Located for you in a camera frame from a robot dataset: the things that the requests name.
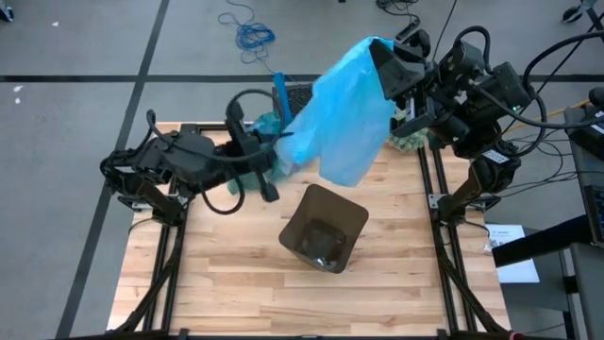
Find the blue cable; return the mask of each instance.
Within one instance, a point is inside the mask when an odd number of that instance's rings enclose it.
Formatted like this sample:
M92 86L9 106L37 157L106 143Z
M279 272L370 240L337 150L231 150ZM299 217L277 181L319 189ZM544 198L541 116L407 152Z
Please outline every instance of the blue cable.
M269 58L268 53L268 44L273 43L277 37L272 29L267 27L263 23L254 23L254 19L256 18L256 13L254 10L245 4L234 3L231 0L226 0L226 2L232 6L243 7L249 9L252 14L252 17L249 18L245 23L241 23L237 20L237 17L232 12L224 12L218 15L218 22L222 25L235 25L237 26L237 34L235 35L235 44L242 50L242 54L240 56L240 60L244 64L254 63L259 61L264 64L264 67L274 75L276 72L273 71L266 60ZM247 58L247 55L253 55L252 59ZM297 82L290 76L285 75L293 82L297 84Z

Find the butcher block table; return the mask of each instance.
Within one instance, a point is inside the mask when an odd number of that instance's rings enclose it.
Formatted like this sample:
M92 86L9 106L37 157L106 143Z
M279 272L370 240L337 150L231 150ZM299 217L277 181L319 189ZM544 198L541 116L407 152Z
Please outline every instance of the butcher block table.
M162 123L159 130L178 130L180 124ZM228 140L225 131L204 134L217 145ZM467 179L468 161L450 150L442 155L453 191ZM429 162L437 188L432 159ZM342 274L312 269L278 241L312 183L369 211ZM187 328L198 335L435 335L436 329L448 329L417 153L401 154L385 145L355 188L320 178L316 163L277 189L280 200L273 203L264 202L257 192L246 192L242 209L228 216L211 212L200 197L191 203L171 333ZM209 198L217 208L229 209L238 197L222 185L209 191ZM133 223L148 217L150 212L135 213ZM468 212L467 217L483 223L479 212ZM484 250L485 230L470 225L458 230L470 288L508 328L493 256ZM158 223L146 222L130 233L108 329L124 322L146 293L159 232ZM443 235L447 242L445 230ZM461 297L451 285L464 329ZM158 297L155 328L164 300L165 287Z

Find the plastic bag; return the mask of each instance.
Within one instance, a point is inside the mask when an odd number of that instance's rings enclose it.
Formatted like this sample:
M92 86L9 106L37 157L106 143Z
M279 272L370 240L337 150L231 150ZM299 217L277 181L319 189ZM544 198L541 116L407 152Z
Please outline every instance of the plastic bag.
M291 174L315 158L319 175L357 185L389 135L394 102L384 99L369 53L369 37L353 46L312 87L312 99L277 144L282 170ZM393 42L381 39L390 48Z

